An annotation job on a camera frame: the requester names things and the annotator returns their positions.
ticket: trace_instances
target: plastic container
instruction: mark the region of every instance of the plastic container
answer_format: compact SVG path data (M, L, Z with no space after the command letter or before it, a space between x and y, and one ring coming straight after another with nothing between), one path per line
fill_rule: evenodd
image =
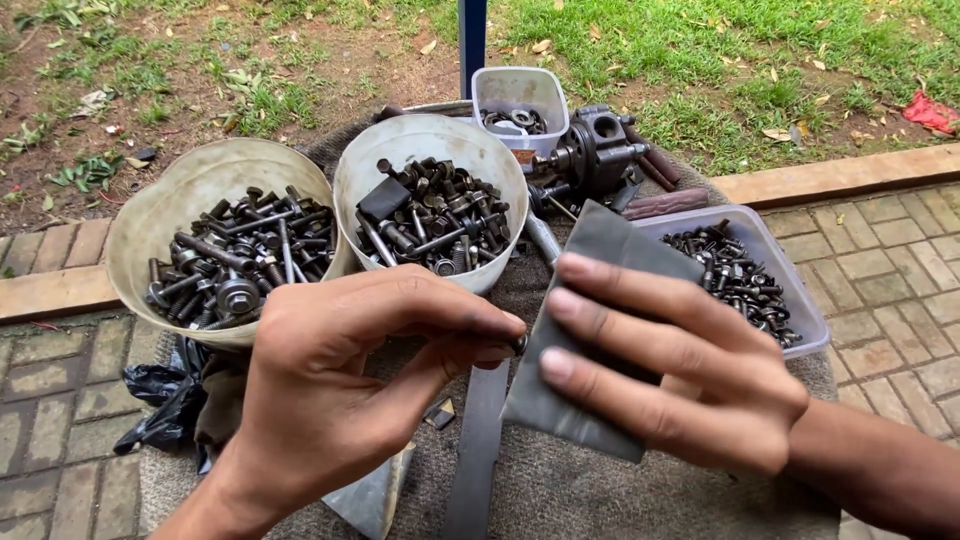
M282 194L294 185L304 197L333 206L324 173L302 154L275 142L231 138L206 144L174 161L155 184L134 195L117 214L107 239L107 274L120 300L137 316L218 349L253 346L257 324L219 331L193 331L171 325L144 301L149 281L147 259L170 260L170 241L177 231L221 199L239 199L256 185ZM343 238L338 243L344 245ZM337 254L323 281L359 269L346 247Z
M377 160L386 158L399 169L411 160L431 156L453 160L454 165L465 168L474 178L490 182L500 189L500 200L510 203L510 244L479 270L448 278L470 292L486 294L500 278L520 238L527 214L527 183L510 150L495 136L472 124L438 114L409 114L380 122L356 137L340 157L333 182L333 207L341 237L364 268L383 268L357 247L357 203L387 178L377 172Z
M729 219L728 230L733 237L742 240L753 260L763 261L767 273L783 286L783 302L790 310L789 327L804 337L795 347L783 350L784 358L796 358L825 349L830 341L830 332L823 313L806 292L797 269L786 257L777 240L770 234L763 220L752 209L740 205L724 205L706 209L690 210L660 217L651 217L633 222L651 238L660 239L664 234L693 231L700 226L716 225Z
M484 67L473 73L473 121L483 129L480 110L534 109L546 121L544 135L495 135L514 153L525 172L533 158L548 157L570 128L564 89L557 76L538 67Z

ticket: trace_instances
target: metal pole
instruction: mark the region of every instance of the metal pole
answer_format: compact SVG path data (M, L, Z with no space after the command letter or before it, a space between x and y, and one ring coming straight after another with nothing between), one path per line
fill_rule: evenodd
M487 47L487 0L457 0L460 23L460 99L472 99L470 79L484 65Z

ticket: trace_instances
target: gray mat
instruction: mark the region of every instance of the gray mat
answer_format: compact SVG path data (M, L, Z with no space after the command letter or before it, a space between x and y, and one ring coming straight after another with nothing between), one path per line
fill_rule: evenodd
M325 145L346 145L344 141L366 125L369 121L333 133L305 152L332 178L336 160ZM712 205L727 203L706 178L685 163L673 161L683 173L681 188L706 187ZM647 182L640 194L660 192L656 184ZM558 238L565 241L570 227L559 221L552 225ZM490 300L532 326L549 281L550 273L539 257L516 259L507 266ZM170 339L160 340L158 360L165 361L171 344ZM388 379L413 357L419 344L412 339L389 340L371 355L367 375ZM787 365L811 395L836 399L825 354L793 359ZM457 411L463 411L467 380L461 377L445 390ZM435 538L440 534L459 432L458 417L443 431L423 424L414 435L418 447L390 538ZM141 513L151 529L198 481L192 456L171 456L149 448L142 451L140 473ZM507 425L494 474L490 538L836 538L839 523L838 506L792 479L738 478L658 452L647 453L643 462L635 465ZM325 505L314 503L281 522L267 538L362 536Z

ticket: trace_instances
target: gray sandpaper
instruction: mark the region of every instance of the gray sandpaper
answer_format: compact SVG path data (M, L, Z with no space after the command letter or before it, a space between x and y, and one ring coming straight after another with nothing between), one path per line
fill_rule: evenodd
M629 221L593 201L584 204L564 251L692 282L699 281L704 273L700 263L647 237ZM566 286L554 274L547 294L558 285ZM640 313L632 314L644 317ZM634 379L660 384L660 374L571 336L550 316L544 303L540 305L537 323L507 394L503 421L552 433L578 445L639 463L645 450L642 441L581 409L540 378L540 353L549 346L585 356Z

